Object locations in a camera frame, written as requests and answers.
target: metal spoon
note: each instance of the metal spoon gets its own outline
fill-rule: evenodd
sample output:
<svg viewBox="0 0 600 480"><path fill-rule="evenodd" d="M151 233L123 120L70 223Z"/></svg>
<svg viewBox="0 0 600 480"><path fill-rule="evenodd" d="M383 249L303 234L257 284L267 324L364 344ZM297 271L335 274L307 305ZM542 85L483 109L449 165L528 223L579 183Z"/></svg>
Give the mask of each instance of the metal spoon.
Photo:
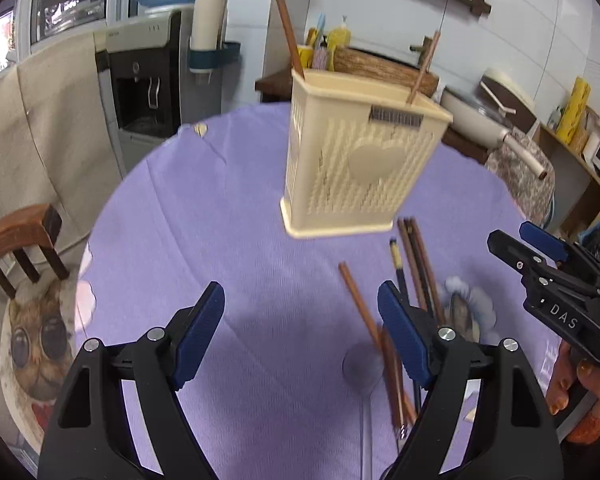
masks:
<svg viewBox="0 0 600 480"><path fill-rule="evenodd" d="M352 346L342 361L342 374L351 389L360 396L360 478L372 480L373 446L371 443L371 392L382 378L382 354L372 344Z"/></svg>

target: white pan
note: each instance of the white pan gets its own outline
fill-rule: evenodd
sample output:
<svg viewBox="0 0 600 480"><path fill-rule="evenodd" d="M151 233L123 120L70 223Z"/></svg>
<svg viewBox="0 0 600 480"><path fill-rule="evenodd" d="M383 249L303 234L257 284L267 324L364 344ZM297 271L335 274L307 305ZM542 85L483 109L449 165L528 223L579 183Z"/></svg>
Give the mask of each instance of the white pan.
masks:
<svg viewBox="0 0 600 480"><path fill-rule="evenodd" d="M499 150L506 144L538 179L546 177L544 166L511 135L512 124L480 99L446 87L440 105L454 115L453 128L456 132L488 150Z"/></svg>

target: round table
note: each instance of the round table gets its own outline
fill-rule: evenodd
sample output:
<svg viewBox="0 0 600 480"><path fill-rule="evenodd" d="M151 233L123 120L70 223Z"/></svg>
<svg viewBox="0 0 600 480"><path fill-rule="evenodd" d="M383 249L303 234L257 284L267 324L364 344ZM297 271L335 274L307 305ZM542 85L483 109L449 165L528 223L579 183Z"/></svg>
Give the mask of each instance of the round table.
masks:
<svg viewBox="0 0 600 480"><path fill-rule="evenodd" d="M397 230L314 240L286 234L279 202L289 111L287 104L242 108L205 121L203 137L183 126L103 209L78 285L94 295L88 312L76 315L84 325L78 344L87 336L135 341L195 304L209 282L224 287L224 317L198 374L178 393L222 480L360 476L360 401L341 370L347 349L370 337L338 263L348 263L380 321L376 293L394 277L388 242ZM400 214L417 218L438 282L458 275L483 289L497 333L520 342L537 374L550 374L557 338L524 311L519 276L486 245L492 230L517 235L523 221L506 186L440 145ZM78 298L78 307L88 303ZM124 388L138 455L160 471L135 388ZM397 455L382 384L372 413L379 478ZM462 418L445 467L460 463L470 428Z"/></svg>

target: chair backrest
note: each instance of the chair backrest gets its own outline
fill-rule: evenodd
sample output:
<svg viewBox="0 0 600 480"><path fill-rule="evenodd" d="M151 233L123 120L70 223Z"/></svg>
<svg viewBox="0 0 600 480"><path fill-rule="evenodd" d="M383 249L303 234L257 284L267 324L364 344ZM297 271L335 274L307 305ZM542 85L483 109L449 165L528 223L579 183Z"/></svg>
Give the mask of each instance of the chair backrest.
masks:
<svg viewBox="0 0 600 480"><path fill-rule="evenodd" d="M37 245L56 276L67 279L69 271L54 248L61 227L62 219L51 204L31 205L8 214L0 220L0 259L13 253L24 273L35 283L40 275L24 248ZM0 286L7 296L15 298L16 290L1 269Z"/></svg>

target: beige plastic basket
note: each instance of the beige plastic basket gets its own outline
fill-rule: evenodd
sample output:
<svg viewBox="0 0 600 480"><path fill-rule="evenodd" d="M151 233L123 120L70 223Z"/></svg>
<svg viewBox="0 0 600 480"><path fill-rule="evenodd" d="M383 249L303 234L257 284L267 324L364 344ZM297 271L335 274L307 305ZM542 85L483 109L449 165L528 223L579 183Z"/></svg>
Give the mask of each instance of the beige plastic basket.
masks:
<svg viewBox="0 0 600 480"><path fill-rule="evenodd" d="M285 195L295 238L388 231L453 116L422 94L349 74L293 72Z"/></svg>

